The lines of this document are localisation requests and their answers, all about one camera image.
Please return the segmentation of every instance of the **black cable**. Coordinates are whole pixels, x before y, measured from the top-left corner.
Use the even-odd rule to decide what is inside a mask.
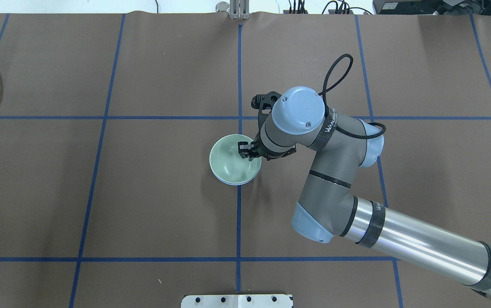
[[[335,9],[338,9],[338,8],[339,8],[339,4],[338,4],[338,2],[336,2],[335,0],[329,1],[329,2],[327,2],[327,4],[325,5],[325,8],[323,8],[322,14],[323,14],[323,13],[325,13],[325,9],[326,9],[326,8],[327,8],[327,7],[328,7],[330,4],[332,4],[333,2],[335,3]]]
[[[369,15],[373,15],[371,12],[369,12],[369,11],[368,11],[368,10],[366,10],[365,8],[358,8],[357,6],[354,6],[353,8],[349,8],[349,10],[351,10],[351,9],[360,9],[360,10],[364,10],[364,11],[366,11],[366,12],[367,12],[367,14],[369,14]]]
[[[339,80],[337,80],[337,82],[335,82],[332,86],[330,86],[329,88],[327,88],[327,82],[329,81],[329,78],[331,76],[331,73],[333,73],[333,69],[344,58],[349,58],[350,59],[350,63],[349,63],[348,68],[346,69],[346,72],[343,74],[343,76]],[[327,71],[327,74],[325,75],[325,80],[323,81],[322,91],[320,93],[318,93],[318,95],[321,95],[322,96],[322,100],[323,100],[323,103],[325,105],[325,115],[326,116],[329,113],[329,107],[327,107],[327,97],[326,97],[326,94],[330,90],[332,90],[333,88],[335,88],[339,83],[341,83],[346,78],[346,76],[350,72],[350,69],[352,68],[353,62],[354,62],[354,58],[350,54],[341,55],[339,58],[337,58],[335,60],[335,62],[333,62],[333,64],[329,68],[329,71]],[[373,126],[378,126],[378,127],[381,128],[381,130],[378,133],[373,134],[373,135],[367,135],[367,136],[357,135],[357,134],[351,133],[351,132],[343,129],[342,127],[340,127],[339,124],[338,124],[338,122],[335,123],[335,130],[337,130],[341,134],[345,134],[345,135],[347,135],[349,137],[356,138],[356,139],[373,139],[373,138],[377,138],[378,136],[383,135],[385,133],[385,131],[386,131],[386,126],[384,126],[384,124],[377,123],[377,122],[372,122],[372,123],[369,123],[369,124],[370,125],[373,125]]]

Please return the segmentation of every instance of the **metal bracket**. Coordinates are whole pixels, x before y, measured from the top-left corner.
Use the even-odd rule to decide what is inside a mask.
[[[249,19],[249,0],[230,0],[230,19]]]
[[[232,294],[223,296],[185,296],[181,308],[293,308],[287,294]]]

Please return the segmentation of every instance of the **light blue cap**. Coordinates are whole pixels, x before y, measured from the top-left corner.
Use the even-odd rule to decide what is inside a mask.
[[[380,129],[374,127],[373,125],[365,123],[360,120],[365,128],[365,134],[374,135],[380,131]],[[377,138],[367,139],[367,150],[365,152],[365,158],[363,163],[359,165],[362,168],[367,168],[373,165],[377,161],[377,157],[382,153],[382,148],[384,148],[384,135],[380,135]]]
[[[295,86],[276,101],[272,120],[276,127],[290,135],[307,134],[322,124],[325,104],[316,91]]]
[[[291,220],[291,226],[293,226],[293,229],[298,234],[322,244],[329,243],[334,236],[312,217],[312,215],[306,212],[298,202]]]

